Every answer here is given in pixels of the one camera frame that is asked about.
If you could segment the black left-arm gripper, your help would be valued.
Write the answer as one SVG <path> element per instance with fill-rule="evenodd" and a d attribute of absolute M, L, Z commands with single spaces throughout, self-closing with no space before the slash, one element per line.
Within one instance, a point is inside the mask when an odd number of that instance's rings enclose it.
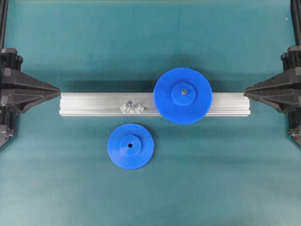
<path fill-rule="evenodd" d="M 16 113 L 60 96 L 60 89 L 21 71 L 23 58 L 15 48 L 0 50 L 0 140 L 15 136 Z"/>

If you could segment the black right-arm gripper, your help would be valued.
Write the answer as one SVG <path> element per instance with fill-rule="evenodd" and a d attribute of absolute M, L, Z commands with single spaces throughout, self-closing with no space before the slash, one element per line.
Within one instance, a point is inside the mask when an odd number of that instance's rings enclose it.
<path fill-rule="evenodd" d="M 281 56 L 284 72 L 260 81 L 245 89 L 244 95 L 273 107 L 279 113 L 288 113 L 288 134 L 296 144 L 301 143 L 301 47 L 290 46 Z"/>

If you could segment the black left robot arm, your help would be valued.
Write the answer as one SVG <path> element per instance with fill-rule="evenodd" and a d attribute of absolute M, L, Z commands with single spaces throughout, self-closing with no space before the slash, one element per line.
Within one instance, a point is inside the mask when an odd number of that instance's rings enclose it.
<path fill-rule="evenodd" d="M 60 96 L 60 89 L 21 72 L 23 58 L 4 47 L 8 3 L 0 2 L 0 146 L 15 136 L 17 115 Z"/>

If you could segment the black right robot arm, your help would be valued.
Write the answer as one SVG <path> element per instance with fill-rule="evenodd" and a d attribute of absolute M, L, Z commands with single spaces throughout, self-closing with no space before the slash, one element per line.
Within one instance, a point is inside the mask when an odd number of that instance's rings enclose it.
<path fill-rule="evenodd" d="M 290 1 L 296 45 L 281 55 L 283 72 L 244 91 L 246 97 L 288 114 L 288 134 L 301 145 L 301 2 Z"/>

